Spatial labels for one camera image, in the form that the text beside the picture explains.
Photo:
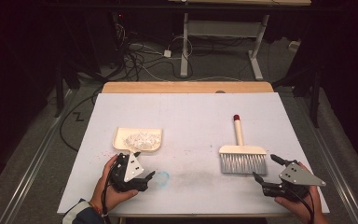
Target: blue stain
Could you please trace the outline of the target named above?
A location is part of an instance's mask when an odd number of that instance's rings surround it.
[[[158,172],[156,173],[156,175],[153,177],[154,182],[161,186],[164,187],[168,184],[168,180],[170,179],[170,175],[167,172]]]

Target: human hand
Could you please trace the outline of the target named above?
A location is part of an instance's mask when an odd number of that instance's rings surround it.
[[[92,194],[92,198],[89,201],[91,204],[96,206],[100,209],[100,211],[103,211],[103,204],[102,204],[102,193],[105,185],[105,181],[107,176],[109,175],[110,168],[115,163],[117,159],[117,155],[112,157],[104,166],[103,168],[103,175],[97,182],[97,186],[95,186],[94,193]],[[106,208],[107,211],[112,210],[115,208],[119,203],[122,203],[124,201],[127,201],[128,199],[132,198],[133,196],[138,194],[138,190],[131,189],[126,192],[118,192],[115,190],[112,186],[108,186],[106,189]]]
[[[299,162],[298,165],[301,166],[301,168],[303,168],[304,170],[308,171],[307,167],[304,166],[301,162]],[[324,214],[322,213],[321,197],[319,195],[319,191],[316,186],[310,186],[310,194],[304,199],[304,201],[308,204],[310,209],[312,209],[312,200],[314,206],[313,223],[314,224],[328,223],[324,217]],[[302,202],[294,203],[283,197],[276,197],[275,202],[282,205],[287,210],[295,214],[302,223],[305,224],[310,223],[310,212]]]

